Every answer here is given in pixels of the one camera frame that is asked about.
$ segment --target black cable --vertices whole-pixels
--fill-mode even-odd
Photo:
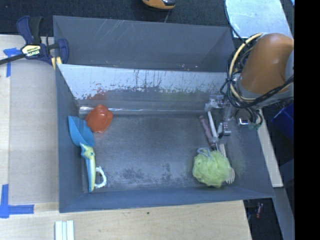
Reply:
[[[250,114],[250,116],[251,116],[250,121],[251,121],[251,122],[254,122],[254,121],[255,121],[255,117],[254,117],[253,112],[252,112],[249,108],[246,108],[245,110],[248,111],[249,114]]]
[[[237,37],[243,42],[245,43],[245,40],[239,35],[239,33],[235,30],[235,28],[232,26],[231,22],[230,22],[230,18],[228,15],[228,11],[227,11],[227,0],[224,0],[224,14],[226,19],[228,20],[228,23],[231,27],[231,29],[233,30],[233,32],[237,35]]]
[[[245,67],[245,62],[244,60],[246,60],[251,52],[251,50],[253,49],[253,47],[251,47],[250,49],[248,49],[245,53],[243,53],[243,55],[240,57],[239,59],[239,65],[240,67],[243,69]]]
[[[242,55],[240,60],[243,58],[243,56],[248,56],[248,51],[244,52],[244,54]],[[239,108],[239,109],[251,108],[251,107],[253,107],[253,106],[255,106],[255,105],[257,105],[257,104],[259,104],[261,102],[264,102],[267,99],[269,99],[273,95],[275,95],[278,92],[280,92],[283,88],[285,88],[286,86],[288,86],[288,85],[290,85],[291,83],[294,82],[294,75],[292,75],[284,84],[282,84],[281,86],[278,86],[278,87],[268,91],[267,93],[257,97],[253,101],[247,101],[247,100],[239,99],[239,98],[235,97],[234,95],[232,95],[232,91],[231,91],[231,85],[233,86],[234,90],[237,89],[237,87],[235,85],[235,81],[233,80],[234,70],[235,69],[234,68],[232,69],[231,75],[229,73],[231,60],[233,59],[234,55],[235,55],[235,53],[232,53],[232,56],[229,58],[228,66],[227,66],[227,69],[226,69],[227,78],[225,80],[225,83],[220,88],[220,93],[223,94],[224,96],[226,95],[228,100],[229,100],[229,102],[236,108]],[[227,90],[226,90],[226,93],[225,93],[225,92],[223,92],[223,89],[225,88],[226,85],[227,85]]]
[[[263,123],[263,121],[264,121],[264,118],[263,118],[262,115],[260,114],[259,110],[256,110],[255,112],[257,113],[257,115],[258,115],[259,118],[260,118],[260,123],[259,123],[259,125],[261,126],[262,123]]]

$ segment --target floor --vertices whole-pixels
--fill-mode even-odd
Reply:
[[[53,36],[53,15],[121,19],[147,22],[165,22],[228,27],[224,11],[224,0],[176,0],[177,6],[171,11],[147,8],[141,0],[0,0],[0,34],[17,35],[16,21],[25,15],[43,16],[39,29],[41,36]],[[280,0],[285,17],[294,36],[295,8],[291,0]],[[279,166],[294,158],[294,145],[271,119],[280,107],[266,107],[263,110],[271,142]],[[287,195],[292,212],[295,212],[295,189],[291,184]],[[253,240],[282,240],[271,199],[245,200]],[[257,208],[263,204],[259,218]]]

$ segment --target blue toy shovel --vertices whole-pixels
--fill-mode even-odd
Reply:
[[[81,147],[81,156],[85,158],[88,174],[88,191],[92,192],[96,182],[96,159],[93,146],[95,145],[94,134],[85,120],[76,116],[68,116],[69,132],[72,142]]]

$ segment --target white plastic strip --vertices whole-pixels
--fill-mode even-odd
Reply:
[[[221,154],[226,158],[227,153],[226,153],[226,149],[225,149],[225,144],[219,144],[218,146],[219,146]]]
[[[75,240],[74,221],[56,221],[54,225],[54,240]]]
[[[208,111],[207,113],[208,113],[211,133],[212,133],[212,141],[213,141],[213,143],[216,143],[218,141],[218,135],[217,135],[216,127],[215,127],[215,124],[214,124],[214,120],[212,118],[211,111]]]

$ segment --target bath loofah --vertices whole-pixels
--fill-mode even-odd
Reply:
[[[204,151],[194,157],[192,175],[207,186],[220,188],[230,175],[229,160],[219,151]]]

